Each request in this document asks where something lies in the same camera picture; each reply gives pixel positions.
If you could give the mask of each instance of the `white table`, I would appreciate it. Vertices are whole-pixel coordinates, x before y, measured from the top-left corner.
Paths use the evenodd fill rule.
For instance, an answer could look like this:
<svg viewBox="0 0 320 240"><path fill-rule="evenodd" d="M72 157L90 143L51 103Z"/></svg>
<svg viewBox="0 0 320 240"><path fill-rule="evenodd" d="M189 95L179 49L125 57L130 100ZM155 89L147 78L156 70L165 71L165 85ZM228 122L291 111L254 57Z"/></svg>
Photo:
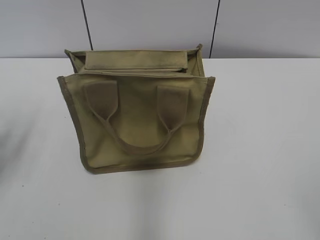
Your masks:
<svg viewBox="0 0 320 240"><path fill-rule="evenodd" d="M204 59L200 159L93 175L56 77L0 59L0 240L320 239L320 59Z"/></svg>

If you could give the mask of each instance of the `handle strap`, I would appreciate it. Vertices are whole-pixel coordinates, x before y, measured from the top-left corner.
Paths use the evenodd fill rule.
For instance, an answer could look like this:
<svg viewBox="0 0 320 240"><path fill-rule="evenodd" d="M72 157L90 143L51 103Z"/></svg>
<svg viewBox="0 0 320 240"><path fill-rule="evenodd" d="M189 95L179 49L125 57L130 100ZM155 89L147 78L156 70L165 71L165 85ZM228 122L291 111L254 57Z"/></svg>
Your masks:
<svg viewBox="0 0 320 240"><path fill-rule="evenodd" d="M186 119L189 89L173 86L157 87L157 113L167 134L157 145L140 147L128 144L121 139L110 122L119 106L117 81L108 80L88 83L83 86L89 108L101 121L108 133L121 148L131 155L150 155L160 151Z"/></svg>

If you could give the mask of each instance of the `canvas bag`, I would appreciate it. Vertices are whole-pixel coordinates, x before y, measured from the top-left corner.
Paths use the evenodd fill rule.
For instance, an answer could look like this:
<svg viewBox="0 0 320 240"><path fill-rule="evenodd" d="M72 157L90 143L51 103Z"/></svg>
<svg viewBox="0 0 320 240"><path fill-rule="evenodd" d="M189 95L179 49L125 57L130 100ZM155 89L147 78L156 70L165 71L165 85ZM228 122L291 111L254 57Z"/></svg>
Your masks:
<svg viewBox="0 0 320 240"><path fill-rule="evenodd" d="M184 166L203 147L215 83L201 45L191 50L66 50L74 74L58 77L91 173Z"/></svg>

